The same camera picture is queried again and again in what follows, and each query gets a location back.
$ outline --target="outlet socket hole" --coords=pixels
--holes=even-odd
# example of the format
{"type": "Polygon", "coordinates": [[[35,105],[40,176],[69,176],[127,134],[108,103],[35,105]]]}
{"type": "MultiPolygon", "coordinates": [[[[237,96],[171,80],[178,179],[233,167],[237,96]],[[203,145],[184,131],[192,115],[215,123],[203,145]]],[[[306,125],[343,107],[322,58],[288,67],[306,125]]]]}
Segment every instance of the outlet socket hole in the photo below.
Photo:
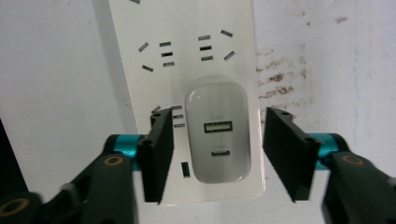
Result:
{"type": "Polygon", "coordinates": [[[183,128],[186,127],[186,124],[182,123],[182,124],[175,124],[174,125],[175,128],[183,128]]]}
{"type": "Polygon", "coordinates": [[[143,68],[143,69],[146,69],[146,70],[148,70],[148,71],[150,71],[150,72],[153,72],[153,71],[154,71],[153,68],[150,68],[150,67],[145,66],[145,65],[143,65],[142,68],[143,68]]]}
{"type": "Polygon", "coordinates": [[[183,115],[174,115],[172,118],[173,119],[182,119],[183,115]]]}
{"type": "Polygon", "coordinates": [[[145,49],[145,48],[148,47],[148,46],[149,46],[149,43],[146,42],[144,45],[142,45],[142,47],[139,48],[139,51],[142,52],[143,49],[145,49]]]}
{"type": "Polygon", "coordinates": [[[162,57],[168,57],[168,56],[172,56],[173,52],[166,52],[166,53],[162,53],[161,56],[162,57]]]}
{"type": "Polygon", "coordinates": [[[233,37],[233,34],[232,34],[232,33],[228,32],[228,31],[225,31],[225,30],[221,30],[220,33],[221,33],[222,35],[227,35],[227,36],[229,36],[229,37],[233,37]]]}
{"type": "Polygon", "coordinates": [[[163,42],[163,43],[160,43],[160,48],[162,48],[162,47],[166,47],[166,46],[171,46],[172,45],[172,43],[169,41],[169,42],[163,42]]]}
{"type": "Polygon", "coordinates": [[[209,60],[213,60],[213,56],[205,56],[201,58],[201,61],[209,61],[209,60]]]}
{"type": "Polygon", "coordinates": [[[210,50],[212,49],[212,46],[205,46],[205,47],[200,47],[199,50],[203,51],[203,50],[210,50]]]}
{"type": "Polygon", "coordinates": [[[175,62],[170,62],[170,63],[164,63],[163,67],[170,67],[170,66],[175,66],[175,62]]]}
{"type": "Polygon", "coordinates": [[[229,60],[231,57],[233,57],[235,55],[235,52],[231,51],[229,54],[227,54],[227,56],[224,57],[224,60],[227,61],[229,60]]]}
{"type": "Polygon", "coordinates": [[[198,36],[198,41],[210,39],[210,35],[201,35],[198,36]]]}

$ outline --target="usb-a port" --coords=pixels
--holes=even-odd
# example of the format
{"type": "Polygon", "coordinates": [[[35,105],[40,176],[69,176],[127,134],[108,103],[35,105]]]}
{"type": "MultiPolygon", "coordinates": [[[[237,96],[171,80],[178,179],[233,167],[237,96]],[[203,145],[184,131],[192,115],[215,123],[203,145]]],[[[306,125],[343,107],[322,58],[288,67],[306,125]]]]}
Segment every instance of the usb-a port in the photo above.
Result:
{"type": "Polygon", "coordinates": [[[230,132],[233,130],[233,122],[222,121],[222,122],[205,123],[204,127],[205,127],[205,133],[230,132]]]}

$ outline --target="black rectangle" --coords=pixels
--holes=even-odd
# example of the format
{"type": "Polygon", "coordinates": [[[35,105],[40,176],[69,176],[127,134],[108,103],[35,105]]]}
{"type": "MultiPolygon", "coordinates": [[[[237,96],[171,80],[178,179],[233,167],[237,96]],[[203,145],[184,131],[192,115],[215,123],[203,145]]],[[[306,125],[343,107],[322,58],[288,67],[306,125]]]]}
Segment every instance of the black rectangle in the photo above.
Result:
{"type": "Polygon", "coordinates": [[[174,115],[172,118],[173,119],[182,119],[183,115],[174,115]]]}
{"type": "Polygon", "coordinates": [[[166,46],[171,46],[172,45],[172,43],[169,41],[169,42],[163,42],[163,43],[160,43],[160,47],[166,47],[166,46]]]}
{"type": "Polygon", "coordinates": [[[148,47],[148,46],[149,46],[149,43],[146,42],[144,45],[142,45],[142,47],[139,48],[139,51],[142,52],[143,49],[145,49],[145,48],[148,47]]]}
{"type": "Polygon", "coordinates": [[[213,60],[213,56],[205,56],[201,58],[201,61],[209,61],[209,60],[213,60]]]}
{"type": "Polygon", "coordinates": [[[229,60],[231,57],[233,57],[235,55],[235,52],[231,51],[229,54],[227,54],[227,56],[224,57],[224,61],[229,60]]]}
{"type": "Polygon", "coordinates": [[[142,68],[143,68],[143,69],[146,69],[146,70],[148,70],[148,71],[150,71],[150,72],[153,72],[153,71],[154,71],[153,68],[150,68],[150,67],[145,66],[145,65],[143,65],[142,68]]]}
{"type": "Polygon", "coordinates": [[[199,50],[203,51],[203,50],[209,50],[212,49],[212,46],[205,46],[205,47],[200,47],[199,50]]]}
{"type": "Polygon", "coordinates": [[[0,198],[19,192],[27,192],[28,188],[1,119],[0,148],[0,198]]]}
{"type": "Polygon", "coordinates": [[[222,133],[233,130],[232,121],[212,122],[204,124],[205,133],[222,133]]]}
{"type": "Polygon", "coordinates": [[[199,41],[201,41],[201,40],[207,40],[207,39],[210,39],[210,35],[198,36],[198,40],[199,40],[199,41]]]}
{"type": "Polygon", "coordinates": [[[186,127],[186,124],[182,123],[182,124],[175,124],[174,125],[175,128],[183,128],[186,127]]]}
{"type": "Polygon", "coordinates": [[[157,107],[155,107],[153,110],[151,110],[151,114],[157,113],[157,111],[159,111],[161,109],[161,107],[159,105],[157,105],[157,107]]]}
{"type": "Polygon", "coordinates": [[[166,52],[166,53],[162,53],[161,56],[162,57],[168,57],[168,56],[172,56],[173,52],[166,52]]]}
{"type": "Polygon", "coordinates": [[[175,62],[170,62],[170,63],[164,63],[163,67],[170,67],[170,66],[175,66],[175,62]]]}
{"type": "Polygon", "coordinates": [[[136,157],[140,161],[145,201],[160,203],[174,152],[172,110],[157,111],[150,119],[151,131],[139,140],[136,157]]]}
{"type": "Polygon", "coordinates": [[[189,169],[189,163],[186,161],[183,161],[181,163],[181,170],[183,171],[183,176],[184,177],[190,177],[190,169],[189,169]]]}
{"type": "Polygon", "coordinates": [[[220,33],[221,33],[222,35],[227,35],[227,36],[229,36],[229,37],[233,37],[233,34],[232,34],[232,33],[228,32],[228,31],[225,31],[225,30],[221,30],[220,33]]]}
{"type": "Polygon", "coordinates": [[[230,151],[229,150],[212,152],[212,156],[229,156],[229,155],[230,155],[230,151]]]}
{"type": "Polygon", "coordinates": [[[309,199],[320,143],[292,122],[287,111],[267,107],[263,148],[292,201],[309,199]]]}

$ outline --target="white power strip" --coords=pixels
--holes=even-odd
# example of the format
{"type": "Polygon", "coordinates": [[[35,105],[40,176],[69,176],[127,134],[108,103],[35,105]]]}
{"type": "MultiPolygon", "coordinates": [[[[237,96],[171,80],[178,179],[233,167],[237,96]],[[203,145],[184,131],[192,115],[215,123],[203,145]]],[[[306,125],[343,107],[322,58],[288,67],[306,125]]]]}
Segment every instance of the white power strip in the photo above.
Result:
{"type": "Polygon", "coordinates": [[[258,196],[263,193],[262,134],[249,0],[110,0],[122,63],[140,133],[149,113],[174,110],[175,152],[163,204],[258,196]],[[206,184],[191,168],[185,97],[194,80],[226,76],[247,95],[250,171],[240,181],[206,184]],[[190,177],[182,172],[190,167],[190,177]]]}

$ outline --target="stain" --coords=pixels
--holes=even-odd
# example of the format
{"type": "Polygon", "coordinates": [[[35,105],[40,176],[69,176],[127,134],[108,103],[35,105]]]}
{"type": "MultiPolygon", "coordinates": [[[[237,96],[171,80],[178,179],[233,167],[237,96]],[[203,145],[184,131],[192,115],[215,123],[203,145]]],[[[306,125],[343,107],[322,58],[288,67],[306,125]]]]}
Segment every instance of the stain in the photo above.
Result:
{"type": "Polygon", "coordinates": [[[305,55],[300,56],[300,64],[306,64],[305,55]]]}
{"type": "Polygon", "coordinates": [[[301,70],[300,74],[303,78],[306,78],[306,69],[301,70]]]}
{"type": "Polygon", "coordinates": [[[261,56],[268,56],[274,53],[274,49],[264,49],[263,51],[256,52],[256,55],[261,57],[261,56]]]}
{"type": "Polygon", "coordinates": [[[269,99],[269,98],[271,98],[275,95],[278,95],[278,94],[281,94],[281,95],[289,94],[292,91],[294,91],[293,87],[276,87],[275,90],[268,91],[264,95],[259,96],[259,99],[269,99]]]}
{"type": "Polygon", "coordinates": [[[299,46],[302,53],[305,53],[305,44],[299,46]]]}
{"type": "Polygon", "coordinates": [[[131,100],[130,100],[129,96],[123,94],[123,95],[121,96],[120,101],[121,101],[121,103],[122,103],[124,106],[129,107],[129,108],[132,108],[131,100]]]}
{"type": "Polygon", "coordinates": [[[281,64],[280,60],[279,61],[272,61],[269,64],[265,65],[265,69],[266,70],[277,69],[280,64],[281,64]]]}
{"type": "Polygon", "coordinates": [[[270,105],[269,107],[276,108],[276,109],[287,109],[288,108],[288,106],[284,105],[284,104],[270,105]]]}
{"type": "Polygon", "coordinates": [[[279,73],[273,77],[269,77],[268,81],[280,82],[283,79],[284,74],[279,73]]]}
{"type": "Polygon", "coordinates": [[[279,89],[277,89],[277,92],[279,92],[282,95],[289,94],[292,91],[294,91],[293,87],[288,87],[288,88],[287,87],[279,87],[279,89]]]}
{"type": "Polygon", "coordinates": [[[347,21],[347,17],[346,16],[338,17],[337,19],[335,19],[335,22],[337,22],[337,24],[340,24],[343,21],[347,21]]]}

